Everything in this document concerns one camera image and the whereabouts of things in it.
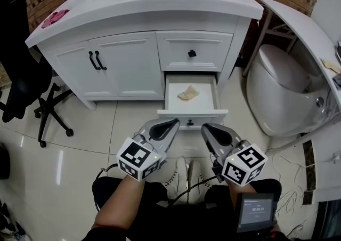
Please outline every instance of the closed drawer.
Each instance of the closed drawer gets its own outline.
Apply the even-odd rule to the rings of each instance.
[[[178,98],[190,85],[199,94],[189,101]],[[221,123],[228,110],[220,109],[213,75],[167,75],[165,109],[157,113],[159,117],[178,118],[180,130],[199,130],[204,123]]]
[[[222,71],[233,34],[157,31],[162,71]]]

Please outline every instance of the toilet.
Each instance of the toilet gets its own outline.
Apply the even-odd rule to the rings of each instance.
[[[247,77],[247,99],[268,136],[308,133],[337,111],[324,77],[308,74],[289,54],[262,45]]]

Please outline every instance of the toilet lid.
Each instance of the toilet lid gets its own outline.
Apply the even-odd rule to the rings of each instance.
[[[306,89],[309,75],[288,53],[273,45],[262,45],[259,55],[267,72],[280,85],[299,93]]]

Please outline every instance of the red object on counter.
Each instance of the red object on counter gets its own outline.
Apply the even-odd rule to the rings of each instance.
[[[65,14],[67,14],[70,10],[61,10],[59,12],[52,13],[47,19],[45,19],[44,23],[42,24],[42,29],[48,27],[51,24],[56,23],[60,20]]]

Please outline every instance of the office chair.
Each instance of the office chair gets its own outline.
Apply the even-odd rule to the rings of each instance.
[[[38,142],[42,148],[46,142],[42,140],[47,118],[51,114],[65,129],[67,136],[74,132],[68,128],[54,111],[55,105],[69,96],[72,91],[67,90],[57,97],[55,91],[60,88],[53,83],[47,100],[42,99],[42,93],[48,90],[52,79],[52,67],[42,56],[37,62],[25,44],[29,36],[26,0],[0,0],[0,62],[12,81],[6,104],[0,102],[0,109],[4,111],[2,120],[7,123],[14,117],[22,119],[25,109],[38,99],[40,107],[34,110],[35,117],[42,116],[39,128]]]

